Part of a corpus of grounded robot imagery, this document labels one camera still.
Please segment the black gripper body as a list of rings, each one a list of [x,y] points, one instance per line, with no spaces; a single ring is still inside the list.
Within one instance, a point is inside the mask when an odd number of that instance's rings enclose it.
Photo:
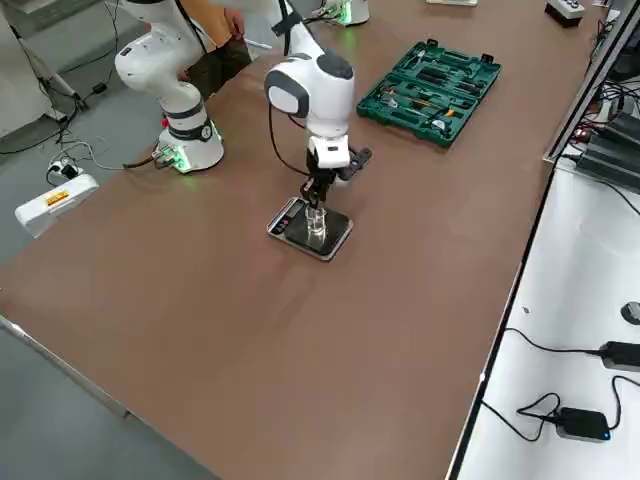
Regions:
[[[372,152],[368,148],[328,147],[320,151],[319,172],[334,171],[336,177],[333,184],[346,184],[364,169],[371,157]]]

